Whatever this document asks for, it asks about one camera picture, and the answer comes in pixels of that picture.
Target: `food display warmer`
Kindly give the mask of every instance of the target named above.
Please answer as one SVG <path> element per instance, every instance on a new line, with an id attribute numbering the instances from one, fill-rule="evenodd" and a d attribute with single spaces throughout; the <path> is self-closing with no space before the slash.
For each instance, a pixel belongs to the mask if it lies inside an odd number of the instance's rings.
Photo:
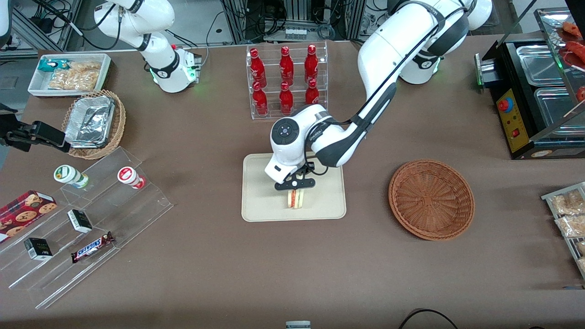
<path id="1" fill-rule="evenodd" d="M 490 90 L 513 159 L 585 157 L 585 26 L 571 14 L 585 3 L 566 2 L 529 6 L 541 33 L 506 34 L 476 55 L 478 83 Z"/>

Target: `brown table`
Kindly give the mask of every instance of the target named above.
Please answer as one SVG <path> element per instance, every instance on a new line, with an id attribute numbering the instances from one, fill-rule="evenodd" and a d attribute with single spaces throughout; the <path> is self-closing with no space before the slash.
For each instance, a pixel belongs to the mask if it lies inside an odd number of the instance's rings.
<path id="1" fill-rule="evenodd" d="M 460 328 L 585 323 L 585 292 L 560 289 L 582 281 L 539 199 L 585 180 L 585 160 L 509 160 L 490 96 L 474 87 L 473 55 L 494 40 L 468 37 L 429 83 L 400 82 L 343 168 L 346 216 L 301 222 L 240 216 L 242 160 L 271 152 L 271 123 L 250 119 L 245 47 L 212 49 L 201 83 L 179 94 L 152 82 L 139 53 L 110 53 L 109 89 L 128 112 L 122 146 L 176 206 L 48 310 L 2 285 L 0 327 L 396 328 L 418 307 Z M 329 43 L 329 55 L 330 112 L 344 120 L 365 99 L 357 50 Z M 70 103 L 31 97 L 23 120 L 60 126 Z M 458 169 L 474 192 L 475 219 L 455 240 L 418 239 L 390 211 L 392 173 L 419 158 Z M 57 190 L 62 163 L 93 162 L 42 146 L 10 151 L 0 204 Z M 418 315 L 407 328 L 425 324 L 446 322 Z"/>

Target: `metal container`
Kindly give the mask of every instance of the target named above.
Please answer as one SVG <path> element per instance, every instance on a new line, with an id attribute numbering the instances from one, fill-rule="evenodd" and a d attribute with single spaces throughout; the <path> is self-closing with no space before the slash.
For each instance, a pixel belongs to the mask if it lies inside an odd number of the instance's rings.
<path id="1" fill-rule="evenodd" d="M 531 85 L 535 87 L 563 85 L 559 69 L 546 45 L 518 47 L 516 54 Z"/>
<path id="2" fill-rule="evenodd" d="M 573 108 L 573 101 L 569 97 L 567 88 L 539 88 L 534 92 L 534 97 L 541 110 L 542 118 L 546 126 L 554 125 L 567 112 Z M 575 120 L 570 121 L 571 125 L 559 127 L 557 135 L 580 135 L 585 133 L 585 122 L 575 125 Z"/>

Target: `wicker basket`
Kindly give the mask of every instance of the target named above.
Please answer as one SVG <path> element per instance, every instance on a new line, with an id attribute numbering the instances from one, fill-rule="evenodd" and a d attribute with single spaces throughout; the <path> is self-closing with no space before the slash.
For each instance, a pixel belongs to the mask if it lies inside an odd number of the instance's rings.
<path id="1" fill-rule="evenodd" d="M 453 168 L 434 160 L 401 166 L 388 188 L 392 212 L 414 235 L 433 241 L 463 233 L 475 212 L 473 193 Z"/>
<path id="2" fill-rule="evenodd" d="M 69 150 L 69 155 L 71 156 L 81 157 L 86 160 L 96 160 L 112 153 L 120 144 L 120 140 L 122 139 L 122 135 L 124 134 L 124 124 L 126 124 L 126 110 L 124 109 L 124 104 L 120 102 L 120 98 L 118 98 L 116 94 L 108 90 L 92 92 L 90 94 L 83 95 L 82 98 L 98 96 L 108 96 L 111 97 L 116 102 L 116 108 L 114 109 L 114 117 L 112 119 L 112 127 L 110 128 L 110 133 L 108 136 L 109 141 L 106 144 L 106 146 L 100 149 L 71 148 Z M 65 114 L 65 120 L 63 120 L 63 124 L 61 125 L 62 131 L 65 131 L 65 128 L 67 127 L 67 123 L 69 122 L 69 116 L 71 115 L 72 109 L 73 104 L 71 104 L 71 106 L 69 107 L 69 111 L 67 111 L 67 114 Z"/>

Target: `red switch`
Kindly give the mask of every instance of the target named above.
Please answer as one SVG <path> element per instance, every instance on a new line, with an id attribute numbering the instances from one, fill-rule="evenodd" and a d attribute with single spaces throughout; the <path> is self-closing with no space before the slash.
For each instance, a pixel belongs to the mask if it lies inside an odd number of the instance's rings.
<path id="1" fill-rule="evenodd" d="M 509 106 L 510 105 L 507 100 L 501 100 L 500 102 L 498 102 L 498 109 L 502 112 L 506 111 Z"/>

